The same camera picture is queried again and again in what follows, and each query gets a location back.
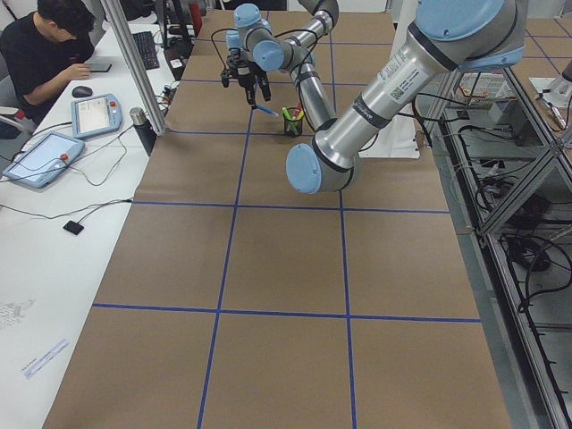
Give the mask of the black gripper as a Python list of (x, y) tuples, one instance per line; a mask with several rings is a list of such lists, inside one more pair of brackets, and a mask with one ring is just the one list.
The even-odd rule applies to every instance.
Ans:
[[(237, 70), (237, 81), (239, 85), (244, 88), (245, 96), (247, 102), (250, 106), (256, 106), (256, 77), (251, 71), (249, 62), (240, 62), (236, 66)], [(272, 92), (270, 88), (270, 83), (267, 78), (265, 71), (260, 71), (257, 73), (257, 85), (260, 87), (263, 98), (265, 101), (270, 101), (272, 99)]]

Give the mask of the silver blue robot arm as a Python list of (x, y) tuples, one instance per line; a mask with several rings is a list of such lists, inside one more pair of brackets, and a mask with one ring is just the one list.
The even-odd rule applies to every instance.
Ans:
[(233, 12), (234, 27), (226, 32), (229, 53), (221, 81), (227, 88), (231, 80), (236, 80), (245, 89), (248, 104), (256, 108), (256, 88), (266, 101), (271, 99), (267, 74), (287, 73), (309, 125), (316, 131), (326, 130), (336, 121), (335, 111), (315, 70), (312, 49), (335, 27), (339, 6), (336, 1), (302, 1), (300, 4), (312, 19), (284, 40), (273, 34), (258, 6), (249, 3), (238, 6)]
[(439, 73), (496, 72), (518, 63), (525, 48), (526, 1), (421, 1), (406, 41), (310, 144), (286, 159), (298, 192), (338, 191), (358, 176), (359, 150)]

